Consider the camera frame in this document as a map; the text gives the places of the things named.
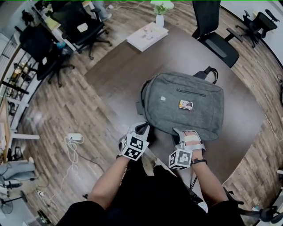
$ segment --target backpack strap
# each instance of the backpack strap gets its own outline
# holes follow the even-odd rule
[[[213,72],[214,76],[215,76],[215,81],[213,82],[213,84],[215,84],[218,80],[218,72],[215,68],[212,68],[211,66],[208,66],[207,69],[205,69],[204,71],[198,72],[195,75],[193,75],[194,77],[197,77],[199,79],[203,79],[205,80],[207,75],[209,74],[209,72]]]

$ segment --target hand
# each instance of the hand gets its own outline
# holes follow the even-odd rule
[[[183,132],[183,135],[184,136],[191,136],[191,135],[197,135],[196,132],[193,132],[193,131],[186,131],[186,132]],[[194,144],[200,144],[199,141],[189,141],[189,142],[186,142],[185,143],[186,145],[194,145]],[[194,159],[203,159],[203,155],[202,155],[203,151],[201,149],[197,149],[197,150],[194,150],[193,151],[193,154],[192,154],[192,157],[191,159],[194,160]]]

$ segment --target watch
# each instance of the watch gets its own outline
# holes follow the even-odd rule
[[[205,162],[207,164],[207,160],[205,160],[205,159],[198,160],[197,158],[194,159],[193,161],[191,161],[191,164],[197,164],[199,162]]]

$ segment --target chair base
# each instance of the chair base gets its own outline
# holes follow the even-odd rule
[[[104,43],[108,43],[109,46],[112,46],[112,43],[111,43],[111,42],[99,38],[99,36],[100,36],[101,34],[103,34],[103,33],[109,34],[109,31],[103,30],[103,31],[99,32],[99,33],[96,35],[96,37],[95,37],[94,40],[90,40],[90,41],[84,43],[82,46],[80,46],[80,47],[77,49],[77,52],[78,52],[79,54],[81,54],[82,50],[83,50],[86,46],[89,46],[88,57],[89,57],[91,60],[93,60],[94,58],[93,58],[93,56],[92,56],[92,48],[93,48],[94,43],[96,43],[96,42],[104,42]]]
[[[254,33],[252,33],[249,29],[245,29],[239,25],[235,25],[235,27],[240,28],[245,32],[244,34],[240,35],[241,37],[248,36],[252,40],[252,48],[254,49],[256,44],[259,43],[259,38]]]
[[[54,74],[56,74],[58,86],[59,86],[59,88],[62,87],[61,78],[60,78],[60,70],[63,69],[63,68],[72,68],[72,69],[74,69],[75,66],[72,65],[72,64],[61,65],[60,67],[58,67],[57,69],[55,69],[52,72],[52,74],[50,75],[50,77],[48,79],[48,84],[51,84],[51,79],[53,78]]]

